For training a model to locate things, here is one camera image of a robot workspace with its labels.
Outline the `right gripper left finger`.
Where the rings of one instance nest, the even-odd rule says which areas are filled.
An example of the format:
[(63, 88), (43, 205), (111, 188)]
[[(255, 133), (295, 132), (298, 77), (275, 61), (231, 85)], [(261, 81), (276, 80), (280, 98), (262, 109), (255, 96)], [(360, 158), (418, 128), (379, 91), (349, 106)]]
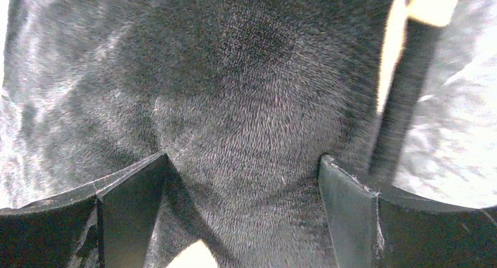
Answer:
[(2, 267), (143, 267), (168, 158), (1, 210)]

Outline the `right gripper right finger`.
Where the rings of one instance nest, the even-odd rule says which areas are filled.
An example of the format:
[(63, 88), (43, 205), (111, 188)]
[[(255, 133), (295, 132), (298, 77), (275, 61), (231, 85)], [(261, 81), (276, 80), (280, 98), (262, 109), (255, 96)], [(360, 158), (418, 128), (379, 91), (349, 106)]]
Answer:
[(495, 267), (496, 208), (466, 208), (395, 186), (373, 189), (320, 159), (319, 188), (338, 267)]

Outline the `black pillowcase with beige flowers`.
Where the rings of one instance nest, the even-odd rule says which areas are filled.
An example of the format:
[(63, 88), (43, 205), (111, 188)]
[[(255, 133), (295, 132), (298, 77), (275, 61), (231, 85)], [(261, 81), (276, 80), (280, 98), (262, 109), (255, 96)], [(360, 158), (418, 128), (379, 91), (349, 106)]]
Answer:
[(1, 210), (168, 158), (143, 267), (338, 267), (320, 159), (496, 189), (496, 0), (9, 0)]

